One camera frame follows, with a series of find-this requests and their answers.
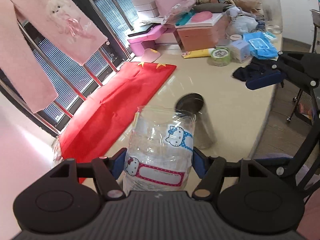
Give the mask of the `clear Hello Kitty plastic cup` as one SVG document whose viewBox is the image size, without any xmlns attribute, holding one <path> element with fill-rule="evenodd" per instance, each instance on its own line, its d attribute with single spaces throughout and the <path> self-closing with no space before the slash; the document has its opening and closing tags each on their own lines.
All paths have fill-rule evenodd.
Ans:
<svg viewBox="0 0 320 240">
<path fill-rule="evenodd" d="M 158 106 L 139 107 L 124 161 L 123 190 L 182 191 L 193 161 L 196 116 Z"/>
</svg>

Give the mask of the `tall stainless steel cup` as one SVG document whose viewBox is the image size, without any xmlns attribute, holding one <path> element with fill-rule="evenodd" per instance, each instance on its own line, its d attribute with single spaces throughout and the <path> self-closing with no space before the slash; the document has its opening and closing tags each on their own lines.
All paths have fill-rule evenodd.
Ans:
<svg viewBox="0 0 320 240">
<path fill-rule="evenodd" d="M 175 110 L 195 116 L 194 146 L 200 150 L 211 148 L 216 143 L 216 136 L 202 95 L 186 94 L 175 105 Z"/>
</svg>

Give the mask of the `black cloth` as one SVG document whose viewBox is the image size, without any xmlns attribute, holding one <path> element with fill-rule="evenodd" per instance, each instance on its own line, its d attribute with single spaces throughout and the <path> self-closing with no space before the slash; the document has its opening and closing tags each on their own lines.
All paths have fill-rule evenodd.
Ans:
<svg viewBox="0 0 320 240">
<path fill-rule="evenodd" d="M 276 64 L 275 60 L 261 60 L 253 57 L 247 66 L 236 69 L 233 72 L 232 77 L 242 82 L 246 82 L 252 78 L 271 73 L 274 64 Z"/>
</svg>

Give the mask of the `small white blue box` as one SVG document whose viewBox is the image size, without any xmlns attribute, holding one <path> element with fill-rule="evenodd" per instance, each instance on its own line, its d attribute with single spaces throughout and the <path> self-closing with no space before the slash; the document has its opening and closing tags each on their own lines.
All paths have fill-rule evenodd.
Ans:
<svg viewBox="0 0 320 240">
<path fill-rule="evenodd" d="M 234 41 L 228 48 L 231 52 L 232 59 L 238 63 L 243 63 L 251 56 L 249 43 L 244 40 Z"/>
</svg>

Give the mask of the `blue wet wipes pack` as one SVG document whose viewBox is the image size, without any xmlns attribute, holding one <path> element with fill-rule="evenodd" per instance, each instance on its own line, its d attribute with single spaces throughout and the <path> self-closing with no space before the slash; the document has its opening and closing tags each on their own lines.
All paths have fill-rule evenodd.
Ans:
<svg viewBox="0 0 320 240">
<path fill-rule="evenodd" d="M 242 39 L 249 44 L 249 51 L 253 57 L 260 60 L 274 59 L 278 56 L 275 46 L 262 32 L 246 33 Z"/>
</svg>

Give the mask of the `red flag cloth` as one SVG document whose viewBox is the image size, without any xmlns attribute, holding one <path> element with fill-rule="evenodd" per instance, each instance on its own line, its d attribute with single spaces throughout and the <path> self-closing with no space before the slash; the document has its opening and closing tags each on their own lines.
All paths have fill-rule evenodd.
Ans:
<svg viewBox="0 0 320 240">
<path fill-rule="evenodd" d="M 89 163 L 105 155 L 175 69 L 172 64 L 125 62 L 84 101 L 59 136 L 61 157 Z"/>
</svg>

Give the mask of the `green tape roll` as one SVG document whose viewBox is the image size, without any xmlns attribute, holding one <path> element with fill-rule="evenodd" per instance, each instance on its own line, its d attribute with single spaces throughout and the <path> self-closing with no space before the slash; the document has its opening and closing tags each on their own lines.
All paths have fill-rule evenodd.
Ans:
<svg viewBox="0 0 320 240">
<path fill-rule="evenodd" d="M 216 48 L 211 54 L 212 63 L 215 66 L 226 66 L 231 62 L 231 54 L 228 48 Z"/>
</svg>

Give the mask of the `yellow tube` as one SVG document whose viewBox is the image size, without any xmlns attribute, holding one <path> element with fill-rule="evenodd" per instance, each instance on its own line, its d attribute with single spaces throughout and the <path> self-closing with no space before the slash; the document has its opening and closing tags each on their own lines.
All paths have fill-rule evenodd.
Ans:
<svg viewBox="0 0 320 240">
<path fill-rule="evenodd" d="M 182 53 L 182 57 L 184 59 L 193 59 L 200 57 L 210 57 L 212 51 L 215 48 L 201 49 L 201 50 L 193 50 L 193 51 L 185 51 Z"/>
</svg>

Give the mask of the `orange pink storage box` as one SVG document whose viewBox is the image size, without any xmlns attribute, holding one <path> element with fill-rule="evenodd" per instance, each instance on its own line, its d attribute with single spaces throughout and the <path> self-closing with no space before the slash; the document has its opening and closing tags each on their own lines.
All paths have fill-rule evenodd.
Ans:
<svg viewBox="0 0 320 240">
<path fill-rule="evenodd" d="M 178 28 L 177 33 L 185 51 L 208 49 L 226 38 L 228 25 L 228 16 L 222 15 L 212 27 Z"/>
</svg>

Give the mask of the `pink heart fan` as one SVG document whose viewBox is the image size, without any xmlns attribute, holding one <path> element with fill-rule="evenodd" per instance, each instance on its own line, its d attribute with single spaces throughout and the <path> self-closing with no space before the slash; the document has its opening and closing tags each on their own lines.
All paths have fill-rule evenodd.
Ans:
<svg viewBox="0 0 320 240">
<path fill-rule="evenodd" d="M 147 49 L 144 50 L 144 53 L 141 56 L 140 60 L 142 62 L 153 63 L 160 56 L 161 56 L 161 54 L 157 50 L 154 50 L 154 49 L 151 49 L 151 48 L 147 48 Z"/>
</svg>

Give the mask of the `pink low stool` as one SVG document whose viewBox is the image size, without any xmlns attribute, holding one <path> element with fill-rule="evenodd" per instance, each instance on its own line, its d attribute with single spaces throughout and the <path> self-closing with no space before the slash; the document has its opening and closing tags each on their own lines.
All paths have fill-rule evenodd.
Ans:
<svg viewBox="0 0 320 240">
<path fill-rule="evenodd" d="M 180 38 L 176 29 L 166 28 L 162 25 L 153 27 L 144 34 L 127 37 L 129 47 L 136 56 L 142 56 L 144 50 L 156 49 L 156 46 L 179 44 Z"/>
</svg>

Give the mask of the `white stacked boxes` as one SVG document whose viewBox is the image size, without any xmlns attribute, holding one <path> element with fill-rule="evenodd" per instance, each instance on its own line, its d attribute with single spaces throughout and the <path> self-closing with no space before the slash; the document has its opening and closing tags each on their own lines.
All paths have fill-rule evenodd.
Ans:
<svg viewBox="0 0 320 240">
<path fill-rule="evenodd" d="M 132 0 L 140 19 L 155 18 L 159 16 L 155 0 Z"/>
</svg>

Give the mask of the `metal window railing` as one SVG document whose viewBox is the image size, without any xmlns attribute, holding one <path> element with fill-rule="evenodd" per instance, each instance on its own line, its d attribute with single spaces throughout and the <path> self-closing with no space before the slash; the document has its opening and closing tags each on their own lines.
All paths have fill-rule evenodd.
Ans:
<svg viewBox="0 0 320 240">
<path fill-rule="evenodd" d="M 93 0 L 1 0 L 1 80 L 56 134 L 128 57 Z"/>
</svg>

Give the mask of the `pink towel with doll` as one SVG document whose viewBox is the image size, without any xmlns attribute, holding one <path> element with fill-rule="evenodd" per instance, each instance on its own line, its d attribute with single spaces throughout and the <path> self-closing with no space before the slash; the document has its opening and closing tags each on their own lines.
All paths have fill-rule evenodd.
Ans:
<svg viewBox="0 0 320 240">
<path fill-rule="evenodd" d="M 19 19 L 81 66 L 108 39 L 72 0 L 1 0 L 1 70 L 36 113 L 58 94 L 24 39 Z"/>
</svg>

